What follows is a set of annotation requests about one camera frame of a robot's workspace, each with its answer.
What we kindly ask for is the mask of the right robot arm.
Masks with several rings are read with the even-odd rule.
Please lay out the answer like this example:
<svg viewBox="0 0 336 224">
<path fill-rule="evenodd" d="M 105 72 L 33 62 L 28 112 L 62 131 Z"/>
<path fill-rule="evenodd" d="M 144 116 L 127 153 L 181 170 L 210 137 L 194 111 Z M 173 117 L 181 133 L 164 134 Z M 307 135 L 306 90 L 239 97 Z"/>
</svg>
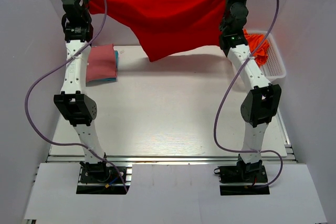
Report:
<svg viewBox="0 0 336 224">
<path fill-rule="evenodd" d="M 219 46 L 234 65 L 245 85 L 247 96 L 240 106 L 245 121 L 243 147 L 238 152 L 238 177 L 247 182 L 261 166 L 261 149 L 265 131 L 276 115 L 281 87 L 273 85 L 260 70 L 256 50 L 250 50 L 244 35 L 247 23 L 247 0 L 225 0 L 225 10 L 219 26 Z"/>
</svg>

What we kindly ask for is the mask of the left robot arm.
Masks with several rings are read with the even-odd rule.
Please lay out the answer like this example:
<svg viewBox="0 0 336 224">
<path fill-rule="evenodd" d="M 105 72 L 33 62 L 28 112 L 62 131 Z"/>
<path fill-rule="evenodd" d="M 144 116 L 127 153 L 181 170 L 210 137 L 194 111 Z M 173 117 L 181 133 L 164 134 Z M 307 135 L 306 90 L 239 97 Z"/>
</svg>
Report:
<svg viewBox="0 0 336 224">
<path fill-rule="evenodd" d="M 62 29 L 67 50 L 66 71 L 60 94 L 54 104 L 79 137 L 85 160 L 82 166 L 92 166 L 93 176 L 101 182 L 110 178 L 111 168 L 104 164 L 103 151 L 95 128 L 97 104 L 86 92 L 88 58 L 93 35 L 89 0 L 61 0 L 64 9 Z"/>
</svg>

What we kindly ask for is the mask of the red t shirt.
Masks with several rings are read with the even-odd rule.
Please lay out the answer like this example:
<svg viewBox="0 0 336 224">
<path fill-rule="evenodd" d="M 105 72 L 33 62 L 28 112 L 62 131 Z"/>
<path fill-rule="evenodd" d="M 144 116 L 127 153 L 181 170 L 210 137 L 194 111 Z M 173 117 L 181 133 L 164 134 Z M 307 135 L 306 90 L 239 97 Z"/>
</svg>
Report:
<svg viewBox="0 0 336 224">
<path fill-rule="evenodd" d="M 203 46 L 219 46 L 225 0 L 90 0 L 92 15 L 106 13 L 129 27 L 151 62 Z"/>
</svg>

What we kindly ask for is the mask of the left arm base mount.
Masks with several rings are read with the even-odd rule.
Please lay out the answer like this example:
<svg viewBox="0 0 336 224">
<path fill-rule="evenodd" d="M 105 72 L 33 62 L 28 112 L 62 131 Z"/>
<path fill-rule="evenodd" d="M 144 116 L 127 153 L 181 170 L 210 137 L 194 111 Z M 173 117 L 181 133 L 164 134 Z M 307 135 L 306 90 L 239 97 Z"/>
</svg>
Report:
<svg viewBox="0 0 336 224">
<path fill-rule="evenodd" d="M 112 166 L 107 166 L 104 173 L 88 172 L 84 167 L 80 169 L 77 195 L 126 195 L 123 182 Z"/>
</svg>

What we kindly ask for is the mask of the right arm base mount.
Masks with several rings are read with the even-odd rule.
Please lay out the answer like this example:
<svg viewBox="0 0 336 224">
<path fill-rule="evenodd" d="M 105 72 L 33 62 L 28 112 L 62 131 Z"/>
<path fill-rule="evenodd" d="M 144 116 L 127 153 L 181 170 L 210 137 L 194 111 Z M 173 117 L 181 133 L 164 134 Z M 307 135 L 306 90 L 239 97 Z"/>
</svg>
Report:
<svg viewBox="0 0 336 224">
<path fill-rule="evenodd" d="M 245 177 L 237 166 L 219 166 L 214 169 L 219 177 L 221 196 L 269 195 L 268 177 L 264 165 L 261 170 L 247 174 Z"/>
</svg>

